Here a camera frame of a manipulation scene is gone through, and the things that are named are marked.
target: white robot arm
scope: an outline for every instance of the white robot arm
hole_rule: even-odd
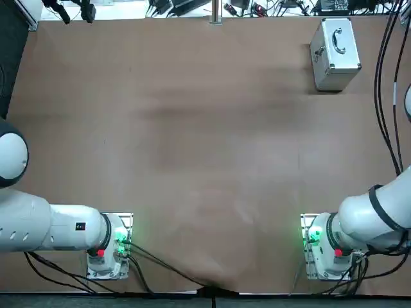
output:
[[[318,278],[340,279],[351,266],[355,250],[397,247],[409,228],[411,167],[387,185],[346,198],[337,213],[322,213],[314,219],[310,230],[320,236],[311,249]]]
[[[0,119],[0,252],[86,250],[90,278],[126,278],[128,259],[118,240],[130,238],[121,218],[7,188],[23,176],[28,160],[22,135]]]

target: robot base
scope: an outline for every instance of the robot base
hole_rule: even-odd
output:
[[[112,234],[103,255],[87,254],[87,278],[96,280],[117,280],[128,278],[128,245],[119,240],[131,241],[132,213],[104,213],[110,220]]]
[[[352,264],[352,254],[341,257],[335,255],[326,234],[328,217],[329,213],[320,215],[301,214],[304,257],[306,259],[308,279],[340,280]],[[349,274],[343,278],[343,280],[349,279]]]

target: brown tabletop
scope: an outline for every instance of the brown tabletop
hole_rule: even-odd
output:
[[[41,22],[8,117],[30,147],[17,188],[50,203],[133,212],[135,243],[191,276],[233,291],[288,293],[303,258],[300,213],[336,211],[346,196],[395,177],[372,98],[386,20],[353,18],[363,69],[340,94],[314,87],[308,44],[318,18]],[[398,26],[384,68],[391,132],[402,37]],[[410,61],[405,52],[401,101]],[[400,106],[408,165],[411,124]],[[46,256],[85,273],[83,252]],[[373,257],[370,273],[397,261]],[[38,278],[21,253],[1,264],[1,290],[67,290]],[[155,291],[198,288],[142,266]],[[360,292],[408,295],[409,270],[364,282]],[[108,285],[140,291],[130,276]],[[327,287],[302,272],[295,292]]]

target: green light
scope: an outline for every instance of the green light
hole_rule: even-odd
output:
[[[119,242],[126,241],[126,240],[127,240],[127,235],[125,235],[125,234],[122,233],[122,232],[116,232],[116,239],[117,239]]]
[[[321,236],[321,233],[322,233],[322,228],[321,227],[317,227],[317,226],[315,226],[315,227],[312,227],[312,228],[310,228],[310,242],[314,242],[314,243],[316,243],[316,242],[318,242],[318,241],[320,241],[320,236]]]

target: silver briefcase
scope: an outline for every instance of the silver briefcase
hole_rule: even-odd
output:
[[[361,69],[349,18],[322,19],[310,51],[319,91],[344,90]]]

